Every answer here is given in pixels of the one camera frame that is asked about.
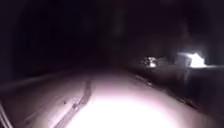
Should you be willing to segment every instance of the distant light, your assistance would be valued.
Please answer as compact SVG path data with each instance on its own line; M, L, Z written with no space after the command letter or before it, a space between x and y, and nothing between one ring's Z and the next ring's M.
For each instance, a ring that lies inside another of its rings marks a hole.
M178 53L181 56L185 56L191 59L190 67L191 68L203 68L206 67L205 60L198 53Z
M150 68L155 68L155 67L156 67L156 64L153 63L153 62L151 62L150 65L149 65L149 67L150 67Z
M201 68L206 67L204 58L200 57L197 53L190 55L192 68Z

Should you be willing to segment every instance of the bright light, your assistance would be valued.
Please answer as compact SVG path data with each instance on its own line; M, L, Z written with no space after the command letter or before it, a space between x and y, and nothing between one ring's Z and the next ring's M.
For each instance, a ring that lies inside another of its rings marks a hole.
M153 62L151 62L150 65L149 65L149 67L150 67L150 68L154 68L154 67L156 67L156 64L153 63Z
M189 53L178 53L178 55L186 56L191 59L190 67L191 68L203 68L206 67L205 60L198 53L189 54Z
M89 103L66 128L179 128L174 122L160 106L105 98Z
M190 58L191 58L190 67L192 68L206 67L205 60L202 57L200 57L197 53L190 55Z

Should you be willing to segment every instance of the road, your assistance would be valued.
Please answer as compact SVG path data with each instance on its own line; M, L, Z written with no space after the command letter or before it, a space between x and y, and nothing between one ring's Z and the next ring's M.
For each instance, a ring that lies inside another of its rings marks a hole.
M5 93L2 105L15 128L53 128L83 97L88 81L90 99L66 128L210 126L210 120L196 110L120 71L69 74L35 82Z

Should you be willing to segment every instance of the night sky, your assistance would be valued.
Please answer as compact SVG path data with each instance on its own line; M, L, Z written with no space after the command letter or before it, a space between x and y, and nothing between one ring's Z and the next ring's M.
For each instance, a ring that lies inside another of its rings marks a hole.
M3 3L1 81L72 68L123 66L140 57L172 56L191 47L206 51L210 58L220 54L216 49L221 44L215 42L222 35L215 33L223 31L217 19L221 14L216 13L221 7L215 9L220 3L209 0Z

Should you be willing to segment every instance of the dark sky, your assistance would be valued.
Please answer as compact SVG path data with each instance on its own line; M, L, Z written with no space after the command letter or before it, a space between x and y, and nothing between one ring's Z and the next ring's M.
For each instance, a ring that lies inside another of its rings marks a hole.
M218 3L206 2L3 2L2 79L122 65L142 56L169 56L194 44L207 47L221 35L216 37L213 27L218 16L212 14L219 11L213 6ZM216 48L206 49L210 53Z

